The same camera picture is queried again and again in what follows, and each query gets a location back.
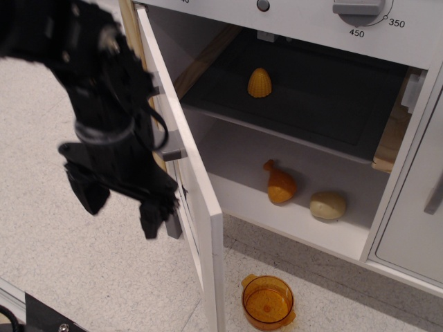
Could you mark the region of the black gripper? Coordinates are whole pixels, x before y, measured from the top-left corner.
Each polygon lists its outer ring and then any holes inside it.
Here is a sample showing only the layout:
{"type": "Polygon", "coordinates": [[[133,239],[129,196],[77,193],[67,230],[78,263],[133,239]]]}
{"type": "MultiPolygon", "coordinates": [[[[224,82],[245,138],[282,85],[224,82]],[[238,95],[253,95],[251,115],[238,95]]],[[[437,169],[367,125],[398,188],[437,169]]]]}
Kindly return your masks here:
{"type": "Polygon", "coordinates": [[[111,191],[140,201],[140,221],[146,239],[157,238],[159,228],[176,210],[177,183],[158,165],[152,122],[133,122],[131,127],[105,137],[66,142],[59,146],[73,193],[83,208],[97,215],[111,191]]]}

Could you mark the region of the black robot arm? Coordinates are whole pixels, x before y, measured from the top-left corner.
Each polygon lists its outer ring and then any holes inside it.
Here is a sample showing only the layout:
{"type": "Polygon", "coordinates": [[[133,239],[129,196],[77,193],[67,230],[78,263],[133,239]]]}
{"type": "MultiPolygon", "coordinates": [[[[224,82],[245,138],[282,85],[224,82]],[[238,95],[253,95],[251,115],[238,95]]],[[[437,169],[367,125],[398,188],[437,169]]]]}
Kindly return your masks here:
{"type": "Polygon", "coordinates": [[[177,207],[177,182],[155,161],[166,146],[149,105],[152,76],[128,46],[113,16],[86,1],[2,1],[1,56],[46,66],[66,90],[75,114],[77,143],[59,152],[74,194],[90,214],[111,192],[140,203],[147,239],[177,207]]]}

